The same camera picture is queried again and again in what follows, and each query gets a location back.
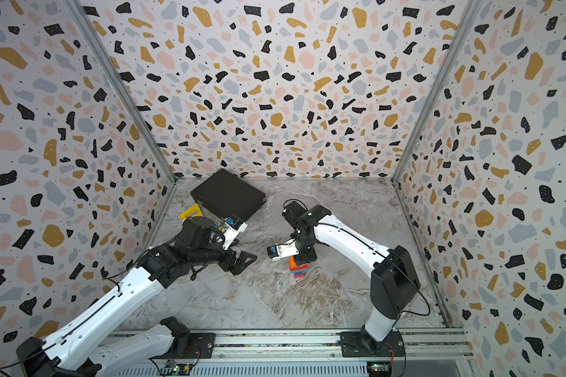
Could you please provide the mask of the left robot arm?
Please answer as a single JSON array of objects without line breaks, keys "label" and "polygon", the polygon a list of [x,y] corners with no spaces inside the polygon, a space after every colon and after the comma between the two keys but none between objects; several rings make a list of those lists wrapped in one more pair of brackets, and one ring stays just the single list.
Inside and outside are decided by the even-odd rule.
[{"label": "left robot arm", "polygon": [[191,354],[190,330],[175,317],[112,345],[102,341],[182,276],[195,280],[211,264],[241,274],[256,260],[254,254],[233,248],[246,227],[240,218],[226,218],[217,225],[206,217],[188,217],[177,235],[146,251],[121,282],[76,319],[45,339],[24,341],[17,348],[23,374],[111,376],[147,359]]}]

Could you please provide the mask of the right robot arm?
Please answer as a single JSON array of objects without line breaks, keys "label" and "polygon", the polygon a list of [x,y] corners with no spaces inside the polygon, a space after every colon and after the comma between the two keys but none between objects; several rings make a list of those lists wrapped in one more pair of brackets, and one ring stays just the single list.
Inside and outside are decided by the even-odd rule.
[{"label": "right robot arm", "polygon": [[370,240],[322,205],[307,208],[298,199],[289,199],[284,203],[282,216],[293,227],[291,239],[267,248],[268,257],[307,265],[317,260],[319,244],[353,262],[369,278],[373,305],[360,331],[362,347],[371,354],[382,351],[391,343],[389,338],[401,313],[420,292],[410,253],[401,246],[391,249]]}]

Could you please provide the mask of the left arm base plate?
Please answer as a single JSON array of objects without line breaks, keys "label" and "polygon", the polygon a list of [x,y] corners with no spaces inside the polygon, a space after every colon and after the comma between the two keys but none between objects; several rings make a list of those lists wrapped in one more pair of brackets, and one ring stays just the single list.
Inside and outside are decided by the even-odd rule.
[{"label": "left arm base plate", "polygon": [[191,332],[175,338],[171,347],[171,359],[211,359],[215,347],[214,332]]}]

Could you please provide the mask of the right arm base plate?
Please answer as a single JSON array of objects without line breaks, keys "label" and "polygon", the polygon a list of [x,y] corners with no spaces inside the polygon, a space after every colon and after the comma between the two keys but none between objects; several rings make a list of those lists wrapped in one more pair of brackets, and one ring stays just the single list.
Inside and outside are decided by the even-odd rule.
[{"label": "right arm base plate", "polygon": [[406,356],[404,341],[399,331],[391,331],[387,337],[377,342],[361,329],[340,333],[342,355],[344,358],[391,358]]}]

